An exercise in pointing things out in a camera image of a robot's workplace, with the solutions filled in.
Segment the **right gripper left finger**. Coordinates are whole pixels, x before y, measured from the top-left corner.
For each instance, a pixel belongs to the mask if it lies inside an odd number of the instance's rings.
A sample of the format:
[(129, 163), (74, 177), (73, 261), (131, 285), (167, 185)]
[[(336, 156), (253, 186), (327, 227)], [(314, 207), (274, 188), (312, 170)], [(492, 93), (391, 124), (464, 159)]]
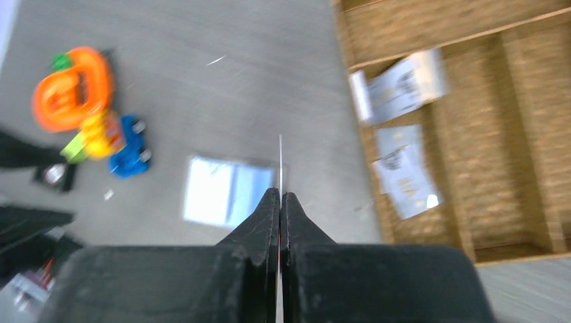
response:
[(63, 265), (41, 322), (274, 322), (279, 191), (213, 246), (98, 246)]

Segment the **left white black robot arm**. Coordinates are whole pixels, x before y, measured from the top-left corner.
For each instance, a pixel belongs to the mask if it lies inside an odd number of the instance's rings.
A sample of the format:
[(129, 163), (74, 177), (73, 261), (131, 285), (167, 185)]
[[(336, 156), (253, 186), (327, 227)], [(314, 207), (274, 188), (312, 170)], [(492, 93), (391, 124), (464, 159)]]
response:
[[(77, 166), (69, 164), (53, 147), (34, 145), (1, 130), (1, 170), (32, 168), (32, 181), (60, 193), (73, 188)], [(1, 286), (16, 274), (47, 267), (48, 276), (58, 275), (63, 263), (85, 244), (69, 234), (60, 238), (49, 231), (72, 223), (69, 211), (42, 209), (12, 201), (1, 203)]]

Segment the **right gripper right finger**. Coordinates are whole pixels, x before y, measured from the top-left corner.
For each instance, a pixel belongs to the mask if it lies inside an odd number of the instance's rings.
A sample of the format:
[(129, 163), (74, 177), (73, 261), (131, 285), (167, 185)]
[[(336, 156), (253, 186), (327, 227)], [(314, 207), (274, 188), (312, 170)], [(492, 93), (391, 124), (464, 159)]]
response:
[(435, 245), (342, 244), (281, 206), (286, 322), (494, 322), (479, 275), (460, 250)]

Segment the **thin edge-on credit card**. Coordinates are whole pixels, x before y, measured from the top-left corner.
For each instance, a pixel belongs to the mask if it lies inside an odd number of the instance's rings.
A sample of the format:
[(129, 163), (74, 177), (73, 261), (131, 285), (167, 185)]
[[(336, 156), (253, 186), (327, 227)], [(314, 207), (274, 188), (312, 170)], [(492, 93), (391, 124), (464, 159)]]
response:
[[(279, 193), (279, 208), (282, 206), (283, 197), (283, 138), (282, 134), (279, 135), (279, 171), (278, 171), (278, 193)], [(281, 247), (282, 247), (282, 229), (281, 229), (281, 213), (278, 216), (278, 282), (277, 282), (277, 310), (280, 312), (276, 313), (276, 322), (284, 323), (284, 312), (283, 309), (283, 270), (282, 270), (282, 259), (281, 259)]]

